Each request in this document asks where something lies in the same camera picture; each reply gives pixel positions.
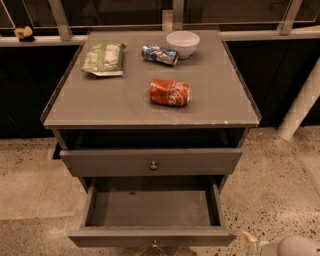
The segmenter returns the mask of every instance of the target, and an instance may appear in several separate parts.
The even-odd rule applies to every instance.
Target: speckled floor
[[[54,138],[0,140],[0,255],[141,255],[145,248],[76,247],[86,193],[61,160]],[[168,256],[246,255],[240,230],[261,240],[288,235],[320,240],[320,127],[301,127],[289,142],[273,128],[252,129],[221,194],[229,247],[163,248]]]

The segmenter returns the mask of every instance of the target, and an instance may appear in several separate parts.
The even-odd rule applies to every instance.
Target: small object on window sill
[[[33,31],[27,25],[18,25],[14,30],[14,35],[19,38],[20,42],[32,42],[34,41]]]

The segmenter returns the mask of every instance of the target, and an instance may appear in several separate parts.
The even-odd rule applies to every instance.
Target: blue can
[[[176,50],[158,45],[146,44],[142,47],[141,53],[145,60],[162,62],[172,66],[178,62],[178,52]]]

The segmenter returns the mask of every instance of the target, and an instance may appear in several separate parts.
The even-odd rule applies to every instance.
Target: open drawer
[[[227,246],[214,177],[94,178],[79,231],[80,247]]]
[[[63,150],[60,156],[73,176],[228,175],[239,148]]]

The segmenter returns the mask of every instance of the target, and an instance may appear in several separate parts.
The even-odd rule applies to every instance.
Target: black wall
[[[40,116],[77,49],[0,48],[0,138],[52,136]]]
[[[228,42],[262,114],[260,127],[281,124],[320,56],[320,40]],[[303,124],[320,124],[317,103]]]

